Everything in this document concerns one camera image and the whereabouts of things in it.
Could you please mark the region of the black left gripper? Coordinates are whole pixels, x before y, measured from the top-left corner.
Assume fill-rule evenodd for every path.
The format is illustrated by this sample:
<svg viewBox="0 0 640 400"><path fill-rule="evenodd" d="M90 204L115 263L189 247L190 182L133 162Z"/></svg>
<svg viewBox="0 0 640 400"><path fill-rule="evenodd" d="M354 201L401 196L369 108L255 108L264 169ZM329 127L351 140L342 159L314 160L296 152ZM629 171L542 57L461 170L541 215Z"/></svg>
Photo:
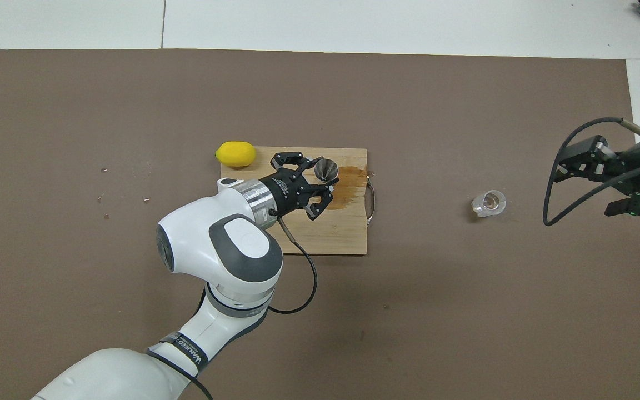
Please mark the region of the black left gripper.
<svg viewBox="0 0 640 400"><path fill-rule="evenodd" d="M275 172L259 179L273 197L270 215L286 216L303 208L307 217L315 221L333 201L334 186L309 186L304 177L305 171L315 167L315 159L302 152L278 152L271 165Z"/></svg>

